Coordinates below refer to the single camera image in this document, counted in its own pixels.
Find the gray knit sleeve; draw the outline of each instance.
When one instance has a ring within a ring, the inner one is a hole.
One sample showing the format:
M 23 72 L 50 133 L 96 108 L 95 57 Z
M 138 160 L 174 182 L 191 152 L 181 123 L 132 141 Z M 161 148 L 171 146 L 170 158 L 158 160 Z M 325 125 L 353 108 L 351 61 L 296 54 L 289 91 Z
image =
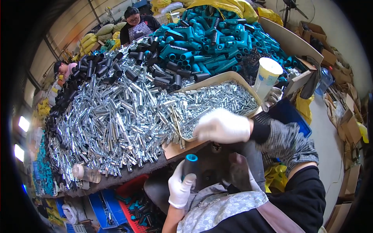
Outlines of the gray knit sleeve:
M 270 164 L 273 158 L 279 158 L 286 165 L 286 176 L 299 163 L 316 162 L 319 156 L 312 139 L 304 138 L 298 133 L 299 125 L 289 123 L 284 125 L 278 120 L 271 119 L 270 134 L 263 144 L 255 145 L 262 152 L 264 166 Z

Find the red plastic crate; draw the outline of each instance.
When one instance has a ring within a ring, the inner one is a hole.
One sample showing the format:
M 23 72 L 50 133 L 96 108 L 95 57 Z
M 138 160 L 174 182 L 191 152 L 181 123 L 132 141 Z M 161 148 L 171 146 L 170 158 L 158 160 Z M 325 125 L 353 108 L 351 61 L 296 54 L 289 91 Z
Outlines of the red plastic crate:
M 142 174 L 141 176 L 138 176 L 136 178 L 133 178 L 132 180 L 122 184 L 119 188 L 116 189 L 116 193 L 119 196 L 122 196 L 124 198 L 131 196 L 132 194 L 140 191 L 144 187 L 145 181 L 149 178 L 148 174 Z M 120 207 L 122 208 L 124 215 L 126 216 L 126 219 L 128 220 L 128 224 L 131 226 L 134 233 L 146 233 L 146 229 L 149 227 L 141 226 L 137 223 L 137 220 L 132 221 L 131 220 L 131 214 L 129 213 L 129 206 L 126 205 L 124 202 L 119 201 Z

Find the fluorescent light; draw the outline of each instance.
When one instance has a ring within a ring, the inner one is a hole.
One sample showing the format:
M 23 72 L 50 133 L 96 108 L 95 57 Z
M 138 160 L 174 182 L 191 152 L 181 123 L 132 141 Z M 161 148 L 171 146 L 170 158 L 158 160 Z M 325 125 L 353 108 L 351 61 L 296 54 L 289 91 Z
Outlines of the fluorescent light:
M 14 145 L 14 155 L 21 161 L 23 162 L 23 159 L 25 157 L 25 152 L 19 147 L 19 145 L 15 144 Z
M 23 116 L 21 116 L 19 119 L 18 125 L 19 127 L 21 127 L 21 129 L 27 132 L 28 127 L 30 126 L 30 122 L 28 122 L 28 120 L 26 120 Z

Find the white glove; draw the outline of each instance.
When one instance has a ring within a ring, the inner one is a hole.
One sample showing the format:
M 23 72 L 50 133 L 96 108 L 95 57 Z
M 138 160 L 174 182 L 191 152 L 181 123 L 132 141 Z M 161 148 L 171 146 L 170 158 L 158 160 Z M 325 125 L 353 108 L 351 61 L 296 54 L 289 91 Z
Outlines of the white glove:
M 181 182 L 184 161 L 185 160 L 179 163 L 173 172 L 173 175 L 168 179 L 168 189 L 170 190 L 168 202 L 177 209 L 182 209 L 187 204 L 190 189 L 197 179 L 195 174 L 190 173 L 186 175 L 184 180 Z
M 201 117 L 193 135 L 201 141 L 224 144 L 247 142 L 250 138 L 250 121 L 247 117 L 219 108 Z

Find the apron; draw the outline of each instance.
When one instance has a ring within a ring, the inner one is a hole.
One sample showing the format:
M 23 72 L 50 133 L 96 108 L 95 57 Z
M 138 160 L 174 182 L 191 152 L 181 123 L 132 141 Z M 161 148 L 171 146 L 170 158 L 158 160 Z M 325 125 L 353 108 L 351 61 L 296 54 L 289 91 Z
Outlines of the apron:
M 145 22 L 141 22 L 128 30 L 129 41 L 131 42 L 133 40 L 138 40 L 139 38 L 149 35 L 152 32 L 153 31 L 150 30 Z
M 229 160 L 232 185 L 244 192 L 228 194 L 226 188 L 217 183 L 191 193 L 185 207 L 187 214 L 177 227 L 178 233 L 210 230 L 226 218 L 255 208 L 276 233 L 304 233 L 298 224 L 269 202 L 255 182 L 244 156 L 233 153 Z

